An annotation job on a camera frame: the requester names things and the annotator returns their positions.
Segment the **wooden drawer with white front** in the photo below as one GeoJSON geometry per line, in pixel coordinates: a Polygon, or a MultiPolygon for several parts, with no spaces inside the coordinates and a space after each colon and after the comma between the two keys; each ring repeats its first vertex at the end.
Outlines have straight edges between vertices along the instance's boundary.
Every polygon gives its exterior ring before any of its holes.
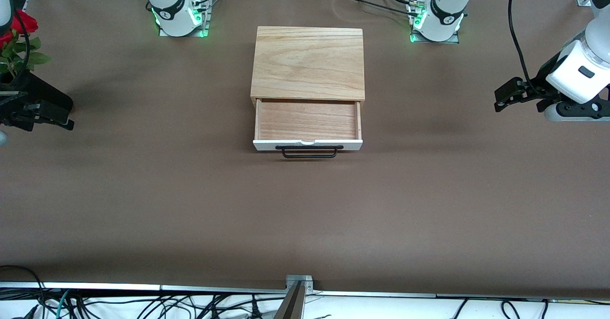
{"type": "Polygon", "coordinates": [[[363,145],[360,102],[257,99],[255,112],[253,145],[259,151],[363,145]]]}

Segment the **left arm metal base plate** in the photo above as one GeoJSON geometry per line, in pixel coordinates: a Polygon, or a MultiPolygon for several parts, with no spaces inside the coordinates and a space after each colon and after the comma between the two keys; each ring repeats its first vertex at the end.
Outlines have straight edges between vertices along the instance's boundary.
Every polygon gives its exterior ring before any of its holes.
{"type": "Polygon", "coordinates": [[[458,30],[464,15],[460,13],[449,17],[449,24],[434,15],[429,10],[428,0],[409,0],[406,4],[407,13],[410,14],[410,41],[421,43],[459,43],[458,30]]]}

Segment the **light wooden drawer cabinet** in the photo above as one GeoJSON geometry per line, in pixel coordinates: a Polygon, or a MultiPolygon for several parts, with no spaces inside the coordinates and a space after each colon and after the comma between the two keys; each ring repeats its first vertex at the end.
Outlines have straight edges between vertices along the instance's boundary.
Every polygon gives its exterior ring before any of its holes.
{"type": "Polygon", "coordinates": [[[363,30],[259,26],[250,98],[364,102],[363,30]]]}

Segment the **black wire drawer handle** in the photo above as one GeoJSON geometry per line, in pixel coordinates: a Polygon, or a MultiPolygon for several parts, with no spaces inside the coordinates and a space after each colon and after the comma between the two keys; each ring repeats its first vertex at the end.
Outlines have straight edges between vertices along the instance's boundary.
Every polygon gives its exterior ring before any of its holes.
{"type": "Polygon", "coordinates": [[[330,146],[288,146],[277,145],[276,150],[286,159],[331,159],[344,149],[342,145],[330,146]]]}

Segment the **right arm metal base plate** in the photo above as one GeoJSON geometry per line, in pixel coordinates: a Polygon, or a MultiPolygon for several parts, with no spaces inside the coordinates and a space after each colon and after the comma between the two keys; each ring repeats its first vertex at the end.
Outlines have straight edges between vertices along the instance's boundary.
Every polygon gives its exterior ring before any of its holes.
{"type": "Polygon", "coordinates": [[[183,0],[178,9],[153,8],[159,34],[168,37],[206,37],[208,34],[212,0],[183,0]]]}

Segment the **large red rose bloom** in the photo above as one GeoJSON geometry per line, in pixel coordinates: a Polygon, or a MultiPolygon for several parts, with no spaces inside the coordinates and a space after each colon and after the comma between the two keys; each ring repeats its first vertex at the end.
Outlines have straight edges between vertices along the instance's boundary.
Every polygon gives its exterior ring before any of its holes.
{"type": "Polygon", "coordinates": [[[25,13],[22,9],[15,10],[11,30],[19,35],[34,33],[39,29],[36,19],[25,13]]]}

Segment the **aluminium table edge rail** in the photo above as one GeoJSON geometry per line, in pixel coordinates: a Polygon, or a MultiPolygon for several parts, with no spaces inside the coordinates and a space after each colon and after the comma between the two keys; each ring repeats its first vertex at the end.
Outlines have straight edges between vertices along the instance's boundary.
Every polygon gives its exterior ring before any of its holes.
{"type": "MultiPolygon", "coordinates": [[[[261,294],[285,295],[290,287],[296,283],[294,278],[288,280],[284,289],[265,288],[238,288],[238,287],[197,287],[197,286],[166,286],[154,284],[120,284],[120,283],[86,283],[86,282],[17,282],[0,281],[0,288],[11,290],[32,289],[37,293],[55,290],[76,290],[89,292],[131,292],[162,294],[170,292],[202,294],[261,294]]],[[[495,295],[495,294],[451,294],[451,293],[405,293],[405,292],[377,292],[377,291],[336,291],[318,290],[312,281],[305,282],[305,293],[318,297],[375,297],[375,298],[469,298],[469,299],[510,299],[523,301],[583,301],[591,304],[610,303],[610,298],[591,297],[551,297],[533,295],[495,295]]]]}

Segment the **brown table mat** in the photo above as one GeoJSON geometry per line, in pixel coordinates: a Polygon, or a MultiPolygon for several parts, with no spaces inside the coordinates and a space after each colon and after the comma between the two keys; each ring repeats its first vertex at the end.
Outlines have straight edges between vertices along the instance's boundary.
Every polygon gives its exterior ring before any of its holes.
{"type": "Polygon", "coordinates": [[[220,0],[208,37],[160,37],[146,0],[29,0],[35,73],[71,132],[6,128],[0,265],[46,282],[610,298],[610,122],[494,111],[521,75],[508,0],[458,44],[411,43],[353,0],[220,0]],[[364,143],[255,150],[259,26],[361,28],[364,143]]]}

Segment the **black cylindrical vase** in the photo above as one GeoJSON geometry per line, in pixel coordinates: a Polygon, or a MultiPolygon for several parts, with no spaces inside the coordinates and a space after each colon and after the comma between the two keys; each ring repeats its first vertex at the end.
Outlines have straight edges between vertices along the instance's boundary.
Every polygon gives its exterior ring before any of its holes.
{"type": "Polygon", "coordinates": [[[0,91],[4,90],[32,92],[36,97],[36,102],[48,101],[70,112],[73,107],[73,101],[70,96],[29,71],[25,71],[21,76],[0,76],[0,91]]]}

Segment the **grey metal edge bracket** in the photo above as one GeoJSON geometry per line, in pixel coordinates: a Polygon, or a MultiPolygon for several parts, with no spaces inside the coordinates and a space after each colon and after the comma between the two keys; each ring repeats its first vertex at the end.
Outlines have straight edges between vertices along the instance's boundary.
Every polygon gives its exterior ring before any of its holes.
{"type": "Polygon", "coordinates": [[[286,290],[289,291],[292,286],[296,286],[298,282],[301,282],[301,286],[305,289],[305,295],[313,295],[314,293],[314,280],[311,275],[305,274],[288,274],[285,278],[286,290]]]}

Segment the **green rose leaves and stems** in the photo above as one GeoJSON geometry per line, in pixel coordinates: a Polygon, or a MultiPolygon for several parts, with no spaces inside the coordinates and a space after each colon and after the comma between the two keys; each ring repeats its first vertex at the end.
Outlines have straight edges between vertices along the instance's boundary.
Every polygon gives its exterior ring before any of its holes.
{"type": "Polygon", "coordinates": [[[29,37],[29,46],[25,36],[13,31],[14,37],[3,50],[0,51],[0,75],[17,76],[24,63],[26,69],[33,71],[37,65],[51,61],[50,56],[40,52],[41,41],[39,37],[29,37]]]}

